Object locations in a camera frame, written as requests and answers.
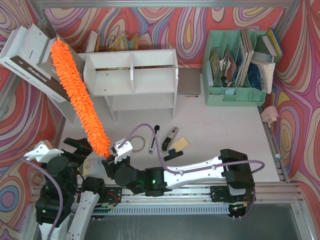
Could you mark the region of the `orange microfiber duster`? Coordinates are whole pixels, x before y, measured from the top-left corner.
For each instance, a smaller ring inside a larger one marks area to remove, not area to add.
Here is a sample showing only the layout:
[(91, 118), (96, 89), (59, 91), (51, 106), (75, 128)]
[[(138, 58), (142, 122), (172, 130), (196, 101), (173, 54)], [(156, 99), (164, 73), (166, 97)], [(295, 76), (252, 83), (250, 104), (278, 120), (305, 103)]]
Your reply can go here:
[(101, 157), (109, 157), (111, 155), (110, 139), (97, 115), (87, 87), (80, 77), (69, 45), (58, 37), (50, 47), (50, 53), (60, 84), (70, 98), (92, 149)]

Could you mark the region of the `white black utility knife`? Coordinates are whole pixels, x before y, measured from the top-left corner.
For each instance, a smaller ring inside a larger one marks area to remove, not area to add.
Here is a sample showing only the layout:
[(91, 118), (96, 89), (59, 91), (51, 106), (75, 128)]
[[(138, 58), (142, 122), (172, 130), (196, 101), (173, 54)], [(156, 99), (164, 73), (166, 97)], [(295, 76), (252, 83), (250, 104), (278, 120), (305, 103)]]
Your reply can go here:
[[(159, 125), (155, 125), (153, 130), (154, 130), (155, 135), (157, 135), (159, 130), (160, 130), (160, 126)], [(151, 141), (150, 141), (150, 145), (149, 145), (149, 148), (148, 148), (148, 153), (152, 155), (153, 152), (154, 152), (155, 147), (156, 147), (156, 140), (155, 140), (154, 135), (151, 134)]]

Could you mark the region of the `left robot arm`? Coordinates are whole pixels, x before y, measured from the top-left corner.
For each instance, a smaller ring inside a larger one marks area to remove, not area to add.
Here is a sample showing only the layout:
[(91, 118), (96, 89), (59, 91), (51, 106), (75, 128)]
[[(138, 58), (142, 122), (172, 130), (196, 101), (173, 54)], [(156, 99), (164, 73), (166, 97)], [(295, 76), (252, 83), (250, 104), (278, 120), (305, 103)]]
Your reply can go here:
[(75, 151), (53, 148), (44, 140), (30, 153), (47, 174), (35, 204), (36, 221), (44, 240), (83, 240), (93, 210), (106, 192), (105, 182), (88, 176), (78, 187), (78, 167), (93, 148), (86, 138), (67, 137), (63, 142)]

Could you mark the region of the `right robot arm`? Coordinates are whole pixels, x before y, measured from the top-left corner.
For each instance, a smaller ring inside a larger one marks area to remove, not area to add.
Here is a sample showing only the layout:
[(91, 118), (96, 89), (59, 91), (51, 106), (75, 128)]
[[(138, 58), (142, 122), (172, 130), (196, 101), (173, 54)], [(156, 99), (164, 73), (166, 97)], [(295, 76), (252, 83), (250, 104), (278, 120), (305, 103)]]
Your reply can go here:
[(152, 167), (144, 170), (134, 168), (127, 156), (115, 162), (111, 155), (101, 163), (108, 178), (133, 194), (145, 194), (147, 197), (161, 197), (165, 192), (185, 185), (208, 181), (226, 182), (231, 192), (255, 186), (250, 164), (244, 153), (222, 149), (220, 155), (212, 159), (185, 166)]

